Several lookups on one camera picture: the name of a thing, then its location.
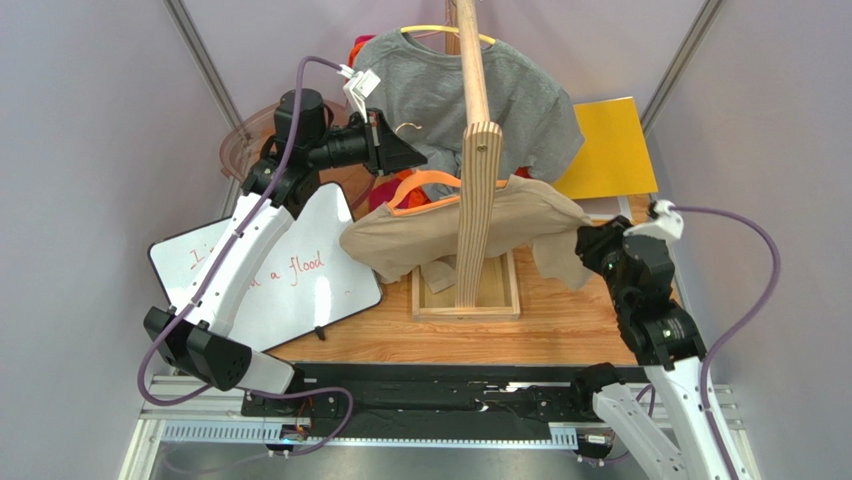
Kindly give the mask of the yellow plastic hanger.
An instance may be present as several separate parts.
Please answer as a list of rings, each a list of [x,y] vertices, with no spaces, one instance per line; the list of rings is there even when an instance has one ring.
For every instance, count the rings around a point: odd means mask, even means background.
[[[401,27],[399,29],[399,31],[401,33],[415,33],[415,32],[447,33],[447,34],[454,34],[457,37],[460,36],[460,29],[458,27],[448,26],[448,25],[433,25],[433,24],[412,25],[412,26]],[[495,38],[490,37],[488,35],[484,35],[484,34],[479,34],[478,39],[479,39],[480,42],[484,42],[484,43],[487,43],[489,45],[494,45],[497,42],[497,40]]]

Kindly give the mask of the pink cloth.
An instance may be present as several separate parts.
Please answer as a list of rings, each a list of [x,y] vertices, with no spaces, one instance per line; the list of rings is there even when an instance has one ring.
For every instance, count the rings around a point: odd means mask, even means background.
[[[347,65],[352,68],[355,59],[363,48],[364,44],[374,38],[374,34],[360,35],[354,40],[352,49],[348,55]],[[402,181],[411,175],[410,170],[398,172],[396,174],[385,177],[383,180],[371,177],[368,185],[357,196],[354,207],[366,207],[369,211],[373,211],[382,203],[391,200],[395,195]]]

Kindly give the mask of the grey t shirt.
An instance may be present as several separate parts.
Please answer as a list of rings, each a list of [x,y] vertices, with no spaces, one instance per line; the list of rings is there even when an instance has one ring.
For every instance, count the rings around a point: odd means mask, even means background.
[[[490,118],[503,135],[499,179],[524,170],[533,179],[557,181],[585,142],[569,95],[504,42],[484,47],[482,63]],[[379,77],[368,107],[384,113],[399,137],[427,158],[428,169],[459,175],[467,126],[460,57],[393,30],[367,41],[353,67]]]

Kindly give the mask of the clear pink plastic bowl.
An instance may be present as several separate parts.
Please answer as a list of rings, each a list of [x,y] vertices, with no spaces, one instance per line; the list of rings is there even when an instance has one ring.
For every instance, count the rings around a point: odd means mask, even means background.
[[[227,178],[242,183],[250,167],[259,160],[261,148],[275,131],[274,111],[277,105],[273,103],[262,108],[225,137],[219,155],[222,173]],[[340,184],[350,201],[370,186],[370,179],[369,174],[358,166],[326,170],[320,174],[322,183]]]

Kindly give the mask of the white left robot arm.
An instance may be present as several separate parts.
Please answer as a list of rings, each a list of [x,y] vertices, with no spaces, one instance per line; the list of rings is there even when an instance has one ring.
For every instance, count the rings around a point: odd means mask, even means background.
[[[222,234],[183,299],[151,308],[144,328],[153,341],[146,356],[203,382],[206,389],[234,388],[283,397],[296,375],[289,363],[231,339],[241,303],[271,249],[319,189],[322,171],[362,165],[374,176],[425,164],[425,157],[396,135],[384,113],[366,105],[358,87],[347,97],[355,111],[344,126],[312,89],[284,94],[274,113],[275,131],[242,182],[242,195]]]

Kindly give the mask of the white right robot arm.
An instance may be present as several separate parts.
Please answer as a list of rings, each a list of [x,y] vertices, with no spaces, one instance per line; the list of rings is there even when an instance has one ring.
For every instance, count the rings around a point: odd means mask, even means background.
[[[619,216],[577,231],[575,252],[608,288],[620,336],[663,404],[667,435],[613,366],[588,368],[576,391],[652,479],[749,479],[716,390],[704,379],[707,349],[690,314],[673,298],[670,243],[677,213],[633,225]]]

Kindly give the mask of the wooden clothes rack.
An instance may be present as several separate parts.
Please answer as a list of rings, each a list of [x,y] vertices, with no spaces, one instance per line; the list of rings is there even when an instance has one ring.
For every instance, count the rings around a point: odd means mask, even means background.
[[[476,7],[451,8],[460,29],[467,126],[462,142],[456,283],[433,293],[418,269],[411,273],[415,321],[512,321],[520,317],[513,254],[486,257],[503,150],[501,127],[490,119]]]

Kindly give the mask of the white board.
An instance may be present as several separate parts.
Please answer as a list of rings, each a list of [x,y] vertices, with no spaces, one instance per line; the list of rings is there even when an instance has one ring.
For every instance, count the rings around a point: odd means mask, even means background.
[[[378,305],[382,292],[375,273],[339,243],[352,223],[342,187],[321,185],[260,265],[230,339],[265,351]],[[235,226],[223,218],[149,247],[150,262],[172,305],[185,306],[196,291],[197,274],[214,256],[222,235]]]

